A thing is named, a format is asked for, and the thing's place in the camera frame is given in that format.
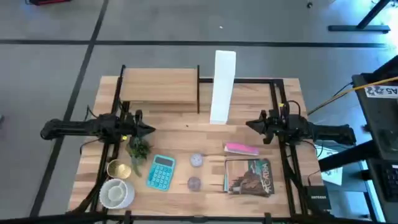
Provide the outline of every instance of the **calculator keypad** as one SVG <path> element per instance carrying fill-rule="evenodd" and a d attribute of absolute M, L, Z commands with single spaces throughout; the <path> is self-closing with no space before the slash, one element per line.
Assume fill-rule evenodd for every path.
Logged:
<path fill-rule="evenodd" d="M 165 190 L 169 187 L 170 176 L 172 169 L 157 164 L 153 164 L 154 173 L 152 178 L 149 176 L 148 185 L 155 187 L 160 190 Z"/>

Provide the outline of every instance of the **cable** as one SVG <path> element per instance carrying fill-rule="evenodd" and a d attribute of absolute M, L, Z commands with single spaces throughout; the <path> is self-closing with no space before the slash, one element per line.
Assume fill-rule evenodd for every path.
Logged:
<path fill-rule="evenodd" d="M 337 93 L 335 93 L 333 96 L 336 96 L 339 92 L 343 91 L 349 85 L 354 85 L 354 82 L 350 82 L 349 84 L 345 85 L 343 88 L 341 88 L 339 91 L 337 91 Z"/>
<path fill-rule="evenodd" d="M 87 145 L 87 144 L 89 144 L 89 143 L 93 143 L 93 142 L 95 142 L 95 141 L 99 141 L 99 140 L 100 140 L 100 138 L 95 139 L 95 140 L 92 140 L 92 141 L 84 142 L 84 143 L 80 146 L 80 155 L 81 155 L 81 150 L 83 149 L 83 146 L 85 146 L 85 145 Z"/>
<path fill-rule="evenodd" d="M 118 105 L 119 105 L 119 109 L 120 109 L 121 111 L 124 111 L 124 112 L 126 112 L 126 113 L 128 112 L 128 111 L 123 107 L 123 103 L 122 103 L 120 97 L 119 97 L 119 103 L 118 103 Z"/>
<path fill-rule="evenodd" d="M 311 181 L 310 181 L 310 177 L 312 176 L 312 175 L 314 175 L 314 174 L 316 174 L 317 172 L 320 172 L 321 170 L 318 170 L 318 171 L 316 171 L 316 172 L 313 172 L 312 174 L 310 174 L 310 175 L 308 175 L 308 186 L 311 186 Z"/>
<path fill-rule="evenodd" d="M 297 101 L 295 101 L 295 100 L 288 100 L 287 102 L 288 103 L 295 103 L 297 105 L 297 107 L 298 107 L 298 115 L 301 116 L 301 107 L 300 107 L 299 103 Z"/>
<path fill-rule="evenodd" d="M 84 121 L 87 120 L 87 116 L 88 116 L 88 113 L 89 113 L 89 112 L 90 112 L 91 115 L 93 115 L 93 117 L 98 118 L 97 116 L 95 116 L 95 114 L 92 112 L 92 110 L 90 109 L 90 107 L 87 105 L 87 108 L 86 108 L 86 115 L 85 115 Z"/>
<path fill-rule="evenodd" d="M 315 149 L 315 151 L 317 151 L 317 148 L 315 147 L 315 145 L 313 143 L 310 143 L 309 141 L 306 141 L 306 140 L 300 140 L 300 141 L 310 144 Z"/>
<path fill-rule="evenodd" d="M 323 153 L 323 141 L 322 141 L 322 148 L 321 148 L 321 152 L 319 153 L 319 155 L 317 155 L 317 158 L 319 158 Z"/>
<path fill-rule="evenodd" d="M 381 81 L 377 81 L 377 82 L 374 82 L 374 83 L 369 83 L 369 84 L 366 84 L 366 85 L 361 85 L 361 86 L 358 86 L 358 87 L 355 87 L 355 88 L 351 88 L 351 89 L 349 89 L 349 90 L 345 90 L 345 91 L 343 91 L 343 92 L 341 92 L 341 93 L 339 93 L 339 94 L 333 96 L 333 97 L 330 98 L 329 100 L 326 100 L 324 103 L 322 103 L 322 104 L 320 104 L 319 106 L 315 107 L 315 108 L 312 109 L 311 111 L 309 111 L 309 112 L 308 112 L 308 115 L 311 115 L 312 113 L 316 112 L 316 111 L 319 110 L 320 108 L 322 108 L 322 107 L 328 105 L 329 103 L 331 103 L 331 102 L 337 100 L 338 98 L 344 96 L 345 94 L 347 94 L 347 93 L 349 93 L 349 92 L 351 92 L 351 91 L 356 91 L 356 90 L 360 90 L 360 89 L 363 89 L 363 88 L 366 88 L 366 87 L 369 87 L 369 86 L 379 85 L 379 84 L 383 84 L 383 83 L 391 82 L 391 81 L 395 81 L 395 80 L 398 80 L 398 77 L 387 78 L 387 79 L 385 79 L 385 80 L 381 80 Z"/>

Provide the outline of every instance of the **gold cup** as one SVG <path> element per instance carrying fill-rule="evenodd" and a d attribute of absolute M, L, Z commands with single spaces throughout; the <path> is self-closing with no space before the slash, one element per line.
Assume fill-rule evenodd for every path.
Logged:
<path fill-rule="evenodd" d="M 106 172 L 112 178 L 126 179 L 131 174 L 131 168 L 119 159 L 115 159 L 108 164 Z"/>

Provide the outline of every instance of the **book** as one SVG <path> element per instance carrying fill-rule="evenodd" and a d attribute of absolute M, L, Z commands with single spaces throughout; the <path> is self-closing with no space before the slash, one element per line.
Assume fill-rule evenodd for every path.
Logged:
<path fill-rule="evenodd" d="M 256 147 L 246 146 L 239 143 L 226 143 L 224 147 L 224 152 L 232 152 L 237 154 L 258 156 L 259 150 Z"/>
<path fill-rule="evenodd" d="M 270 197 L 275 193 L 268 159 L 241 159 L 225 162 L 224 191 Z"/>

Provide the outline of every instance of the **calculator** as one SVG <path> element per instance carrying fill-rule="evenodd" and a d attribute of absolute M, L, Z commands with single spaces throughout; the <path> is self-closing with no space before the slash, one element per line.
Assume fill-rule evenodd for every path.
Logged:
<path fill-rule="evenodd" d="M 175 159 L 155 155 L 152 166 L 150 167 L 147 186 L 158 190 L 167 191 L 173 177 Z"/>

